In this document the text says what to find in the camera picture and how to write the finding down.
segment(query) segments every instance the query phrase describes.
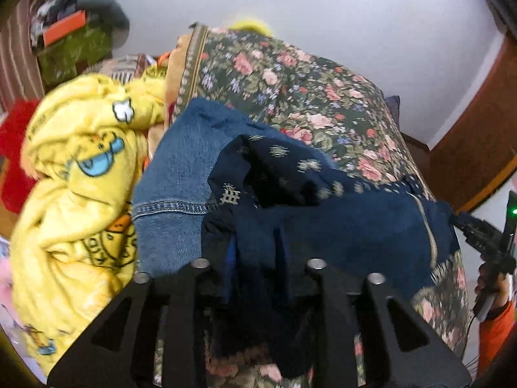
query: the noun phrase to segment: orange sleeve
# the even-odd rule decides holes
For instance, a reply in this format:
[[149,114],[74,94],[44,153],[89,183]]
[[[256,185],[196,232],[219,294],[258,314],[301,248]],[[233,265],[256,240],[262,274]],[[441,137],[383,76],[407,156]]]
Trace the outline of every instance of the orange sleeve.
[[515,322],[515,306],[510,302],[505,311],[492,321],[479,324],[478,376],[487,370]]

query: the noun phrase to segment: floral fabric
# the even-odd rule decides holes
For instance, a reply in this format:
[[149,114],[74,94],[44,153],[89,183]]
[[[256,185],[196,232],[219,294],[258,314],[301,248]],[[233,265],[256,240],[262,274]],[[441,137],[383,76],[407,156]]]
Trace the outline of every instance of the floral fabric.
[[[320,148],[352,177],[386,183],[415,174],[432,199],[373,83],[333,61],[249,31],[195,28],[185,62],[174,122],[194,97],[218,100],[255,121]],[[458,355],[469,318],[461,254],[439,264],[435,286],[422,289],[414,308]],[[207,353],[213,387],[310,386],[312,372],[286,380],[273,364],[214,360]],[[356,340],[358,381],[364,384],[360,337]]]

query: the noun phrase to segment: metal screw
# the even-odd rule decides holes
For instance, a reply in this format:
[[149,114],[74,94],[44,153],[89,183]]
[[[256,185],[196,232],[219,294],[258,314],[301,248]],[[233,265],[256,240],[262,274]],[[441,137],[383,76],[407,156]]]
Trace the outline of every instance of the metal screw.
[[373,285],[381,285],[386,281],[386,277],[381,273],[372,273],[368,274],[368,281]]
[[313,270],[321,270],[327,266],[327,263],[321,258],[311,258],[309,261],[307,261],[307,266]]
[[197,260],[192,261],[190,265],[194,268],[204,269],[210,266],[210,261],[208,261],[206,258],[198,258]]
[[134,282],[143,285],[144,283],[147,283],[149,280],[151,280],[151,276],[147,273],[138,272],[133,276]]

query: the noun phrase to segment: denim stitching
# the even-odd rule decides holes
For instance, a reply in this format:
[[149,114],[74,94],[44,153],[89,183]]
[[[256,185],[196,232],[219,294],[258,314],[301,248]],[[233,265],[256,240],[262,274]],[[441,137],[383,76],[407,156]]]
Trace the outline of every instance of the denim stitching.
[[213,211],[218,207],[216,203],[193,204],[184,201],[156,201],[154,203],[145,203],[135,205],[131,216],[134,219],[140,216],[148,216],[163,212],[177,212],[191,215],[205,215],[209,211]]

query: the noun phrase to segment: orange box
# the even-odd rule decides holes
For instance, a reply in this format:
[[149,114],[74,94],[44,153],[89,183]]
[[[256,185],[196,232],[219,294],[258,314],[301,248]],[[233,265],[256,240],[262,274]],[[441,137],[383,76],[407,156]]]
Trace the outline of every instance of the orange box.
[[68,35],[74,30],[80,29],[86,25],[86,12],[81,10],[59,22],[51,25],[46,32],[43,33],[43,43],[45,46],[49,46],[51,43],[56,42],[58,39]]

